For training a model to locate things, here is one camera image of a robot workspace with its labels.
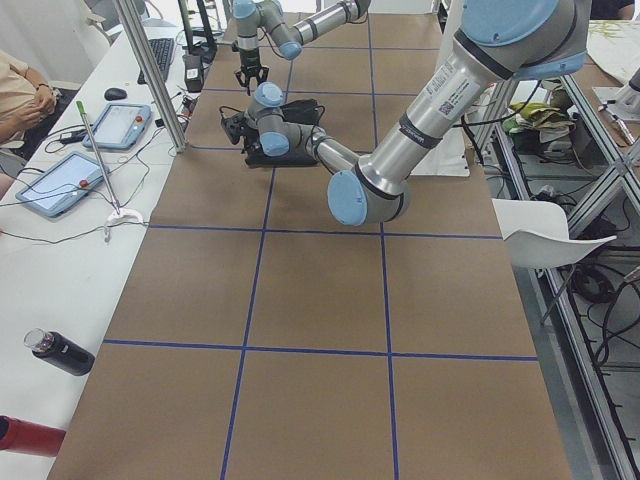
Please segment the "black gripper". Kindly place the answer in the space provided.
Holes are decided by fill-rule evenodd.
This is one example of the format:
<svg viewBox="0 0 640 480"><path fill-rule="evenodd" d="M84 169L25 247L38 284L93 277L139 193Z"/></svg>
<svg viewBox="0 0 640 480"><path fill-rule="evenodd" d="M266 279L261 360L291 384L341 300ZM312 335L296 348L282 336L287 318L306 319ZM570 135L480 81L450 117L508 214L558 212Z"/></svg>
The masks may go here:
<svg viewBox="0 0 640 480"><path fill-rule="evenodd" d="M259 132L250 127L243 113L235 115L237 144L242 144L242 152L248 157L256 157L262 154L262 146L259 141Z"/></svg>
<svg viewBox="0 0 640 480"><path fill-rule="evenodd" d="M234 75L242 88L246 87L246 78L255 78L256 86L268 80L269 69L263 68L258 48L240 49L239 55L240 70L235 71Z"/></svg>

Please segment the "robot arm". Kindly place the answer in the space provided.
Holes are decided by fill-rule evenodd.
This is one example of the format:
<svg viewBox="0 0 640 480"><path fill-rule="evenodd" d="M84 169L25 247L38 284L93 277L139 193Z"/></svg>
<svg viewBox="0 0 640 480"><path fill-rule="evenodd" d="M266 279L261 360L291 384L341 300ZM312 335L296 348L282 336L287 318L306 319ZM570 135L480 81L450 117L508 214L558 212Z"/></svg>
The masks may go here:
<svg viewBox="0 0 640 480"><path fill-rule="evenodd" d="M578 71L586 58L588 1L465 1L452 51L382 142L359 156L282 113L283 92L262 81L242 113L263 153L304 150L332 174L327 200L344 225L392 221L410 201L407 179L486 88Z"/></svg>
<svg viewBox="0 0 640 480"><path fill-rule="evenodd" d="M257 85L268 79L269 68L262 64L259 51L260 30L275 44L282 58L292 61L301 54L304 45L363 18L370 4L366 0L337 1L289 26L279 1L233 1L232 16L237 30L235 46L240 57L240 67L234 74L239 85L250 94L253 79Z"/></svg>

